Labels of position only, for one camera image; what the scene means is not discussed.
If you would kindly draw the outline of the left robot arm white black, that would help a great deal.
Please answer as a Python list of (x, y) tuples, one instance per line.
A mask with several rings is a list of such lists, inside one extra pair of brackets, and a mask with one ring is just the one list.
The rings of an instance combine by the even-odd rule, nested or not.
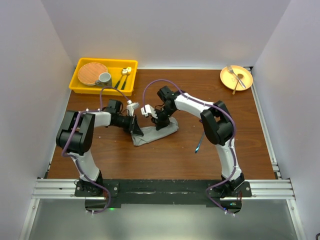
[(62, 149), (63, 157), (72, 158), (79, 179), (87, 182), (85, 189), (92, 196), (99, 196), (104, 190), (101, 171), (91, 153), (95, 128), (114, 126), (133, 136), (142, 137), (144, 134), (134, 114), (139, 106), (139, 103), (128, 100), (124, 115), (123, 103), (112, 99), (106, 107), (97, 110), (66, 112), (56, 136), (56, 145)]

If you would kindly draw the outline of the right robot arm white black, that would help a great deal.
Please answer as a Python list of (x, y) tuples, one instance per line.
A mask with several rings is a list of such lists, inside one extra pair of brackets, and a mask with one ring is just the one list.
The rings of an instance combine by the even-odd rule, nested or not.
[(144, 106), (145, 114), (152, 116), (156, 129), (169, 125), (169, 117), (177, 110), (198, 117), (203, 125), (206, 138), (215, 145), (221, 162), (223, 192), (230, 197), (241, 190), (244, 181), (235, 151), (235, 122), (222, 101), (207, 102), (184, 91), (173, 92), (168, 86), (162, 87), (157, 95), (163, 102), (160, 109)]

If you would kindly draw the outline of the grey cloth napkin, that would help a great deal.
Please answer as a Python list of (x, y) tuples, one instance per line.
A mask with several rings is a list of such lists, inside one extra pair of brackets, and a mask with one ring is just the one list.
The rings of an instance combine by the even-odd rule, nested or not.
[(178, 121), (174, 117), (169, 118), (169, 125), (160, 129), (156, 130), (155, 126), (146, 126), (142, 127), (141, 131), (143, 136), (132, 134), (132, 143), (135, 147), (139, 147), (145, 144), (149, 144), (151, 142), (157, 141), (159, 139), (165, 138), (179, 129)]

